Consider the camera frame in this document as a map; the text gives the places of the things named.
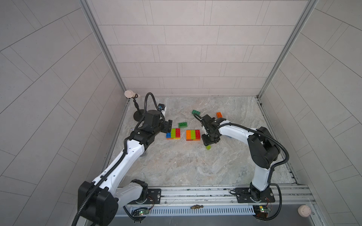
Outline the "long orange lego brick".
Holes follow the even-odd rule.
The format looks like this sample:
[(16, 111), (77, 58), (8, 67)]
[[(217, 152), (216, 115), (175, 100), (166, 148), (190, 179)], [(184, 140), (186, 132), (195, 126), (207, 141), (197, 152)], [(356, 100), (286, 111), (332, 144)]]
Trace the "long orange lego brick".
[(187, 141), (192, 140), (192, 137), (191, 137), (191, 130), (186, 130), (186, 140), (187, 140)]

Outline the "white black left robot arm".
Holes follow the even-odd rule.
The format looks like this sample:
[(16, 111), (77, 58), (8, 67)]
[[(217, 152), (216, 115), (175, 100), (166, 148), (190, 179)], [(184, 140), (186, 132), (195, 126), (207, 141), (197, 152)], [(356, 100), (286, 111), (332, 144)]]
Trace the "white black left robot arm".
[(80, 217), (94, 225), (107, 226), (115, 217), (119, 206), (147, 198), (148, 185), (140, 180), (133, 180), (116, 195), (120, 182), (135, 161), (145, 153), (160, 132), (169, 133), (172, 121), (166, 120), (165, 110), (145, 110), (135, 129), (123, 141), (123, 151), (92, 182), (83, 182), (78, 189), (78, 207), (72, 225)]

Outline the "red lego brick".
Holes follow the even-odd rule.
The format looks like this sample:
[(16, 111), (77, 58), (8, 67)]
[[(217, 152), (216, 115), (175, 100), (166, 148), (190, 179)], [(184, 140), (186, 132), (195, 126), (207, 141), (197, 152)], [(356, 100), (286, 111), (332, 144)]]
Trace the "red lego brick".
[(200, 140), (201, 137), (200, 137), (200, 130), (195, 130), (195, 139), (196, 140)]
[(175, 129), (175, 137), (176, 138), (181, 138), (181, 131), (179, 128)]

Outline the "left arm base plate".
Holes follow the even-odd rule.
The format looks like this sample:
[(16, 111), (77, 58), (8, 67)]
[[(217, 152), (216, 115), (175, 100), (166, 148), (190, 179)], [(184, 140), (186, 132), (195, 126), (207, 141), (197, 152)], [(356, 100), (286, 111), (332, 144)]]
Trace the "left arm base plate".
[(136, 200), (135, 203), (138, 205), (151, 205), (151, 204), (160, 204), (162, 190), (157, 189), (148, 189), (145, 200)]

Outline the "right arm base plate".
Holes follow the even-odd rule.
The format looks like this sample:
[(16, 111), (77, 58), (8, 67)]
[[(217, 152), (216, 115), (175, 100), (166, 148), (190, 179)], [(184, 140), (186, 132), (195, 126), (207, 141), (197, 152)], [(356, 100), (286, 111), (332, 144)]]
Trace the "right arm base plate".
[(270, 187), (262, 192), (256, 188), (239, 187), (230, 190), (229, 193), (236, 196), (238, 203), (275, 202), (275, 197)]

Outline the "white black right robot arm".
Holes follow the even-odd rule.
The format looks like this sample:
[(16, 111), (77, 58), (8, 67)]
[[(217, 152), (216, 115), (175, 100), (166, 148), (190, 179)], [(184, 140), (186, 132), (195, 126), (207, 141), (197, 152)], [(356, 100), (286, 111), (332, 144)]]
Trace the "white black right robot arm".
[(224, 118), (212, 118), (209, 115), (193, 116), (202, 124), (205, 134), (202, 140), (205, 146), (216, 144), (221, 136), (228, 136), (249, 146), (251, 158), (255, 164), (255, 172), (249, 187), (249, 198), (254, 202), (264, 200), (264, 196), (271, 185), (271, 178), (277, 166), (289, 161), (286, 148), (265, 127), (251, 129)]

